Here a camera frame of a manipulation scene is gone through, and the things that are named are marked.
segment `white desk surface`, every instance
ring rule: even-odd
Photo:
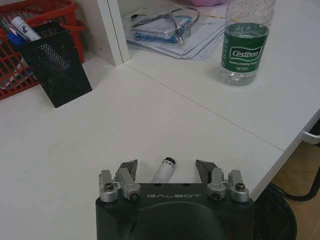
[[[132,50],[127,65],[284,151],[320,109],[319,23],[319,0],[278,0],[260,73],[244,87],[220,82],[222,43],[207,61]]]
[[[253,191],[283,154],[126,65],[83,66],[94,90],[60,108],[40,86],[0,102],[2,239],[96,239],[98,174],[121,162],[149,182],[173,157],[171,182],[199,183],[195,160],[213,161]]]

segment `red plastic basket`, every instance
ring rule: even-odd
[[[81,62],[85,61],[80,31],[84,29],[77,21],[77,5],[72,0],[25,0],[0,6],[0,18],[10,22],[21,16],[30,26],[55,21],[69,30]],[[0,100],[38,84],[29,67],[16,52],[0,28]]]

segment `pink object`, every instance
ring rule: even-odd
[[[225,4],[228,0],[187,0],[190,4],[195,6],[213,6],[217,4]]]

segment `wooden floor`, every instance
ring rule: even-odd
[[[272,182],[286,192],[309,192],[320,166],[320,147],[301,143]],[[297,240],[320,240],[320,191],[307,202],[287,200],[297,221]]]

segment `pen holder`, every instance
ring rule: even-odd
[[[50,22],[34,30],[41,39],[18,46],[24,60],[58,108],[92,88],[67,30]]]

